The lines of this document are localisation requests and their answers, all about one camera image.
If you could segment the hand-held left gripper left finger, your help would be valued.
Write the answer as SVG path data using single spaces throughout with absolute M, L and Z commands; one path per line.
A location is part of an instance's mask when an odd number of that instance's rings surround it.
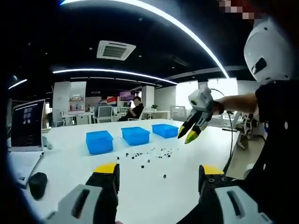
M 47 224 L 114 224 L 120 188 L 120 165 L 98 166 L 85 184 L 79 184 L 59 203 Z

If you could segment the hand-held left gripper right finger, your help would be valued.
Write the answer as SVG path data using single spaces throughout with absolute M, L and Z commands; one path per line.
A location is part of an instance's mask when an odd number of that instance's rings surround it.
M 213 166 L 199 166 L 198 215 L 201 224 L 272 224 L 235 179 Z

